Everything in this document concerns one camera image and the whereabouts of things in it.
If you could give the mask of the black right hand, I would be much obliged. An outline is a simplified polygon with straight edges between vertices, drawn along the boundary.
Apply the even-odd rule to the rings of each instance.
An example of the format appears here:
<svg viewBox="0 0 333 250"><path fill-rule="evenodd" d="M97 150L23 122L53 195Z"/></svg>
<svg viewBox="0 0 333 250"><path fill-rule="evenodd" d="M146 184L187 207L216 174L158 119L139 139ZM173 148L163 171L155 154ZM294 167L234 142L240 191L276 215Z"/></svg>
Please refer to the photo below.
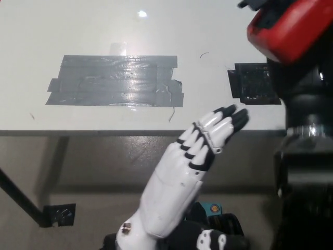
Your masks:
<svg viewBox="0 0 333 250"><path fill-rule="evenodd" d="M332 35L285 65L267 59L274 91L285 105L287 129L322 126L332 133Z"/></svg>

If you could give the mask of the white and black left hand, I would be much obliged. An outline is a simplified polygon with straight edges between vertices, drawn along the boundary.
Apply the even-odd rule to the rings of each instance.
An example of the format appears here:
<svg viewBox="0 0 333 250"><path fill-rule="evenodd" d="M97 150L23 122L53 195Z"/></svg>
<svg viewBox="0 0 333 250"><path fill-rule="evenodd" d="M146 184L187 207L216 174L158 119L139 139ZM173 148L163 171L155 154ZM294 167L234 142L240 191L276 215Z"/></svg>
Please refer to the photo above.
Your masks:
<svg viewBox="0 0 333 250"><path fill-rule="evenodd" d="M137 211L117 232L117 249L156 249L184 219L215 156L248 122L246 109L220 107L193 122L165 150Z"/></svg>

